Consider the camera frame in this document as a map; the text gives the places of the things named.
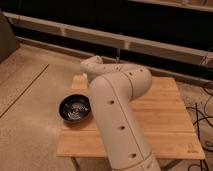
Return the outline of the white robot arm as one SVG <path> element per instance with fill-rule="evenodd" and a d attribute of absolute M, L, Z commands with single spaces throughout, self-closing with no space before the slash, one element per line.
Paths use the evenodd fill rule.
<path fill-rule="evenodd" d="M 146 94 L 150 71 L 137 64 L 105 64 L 100 56 L 80 63 L 89 101 L 113 171 L 161 171 L 129 102 Z"/>

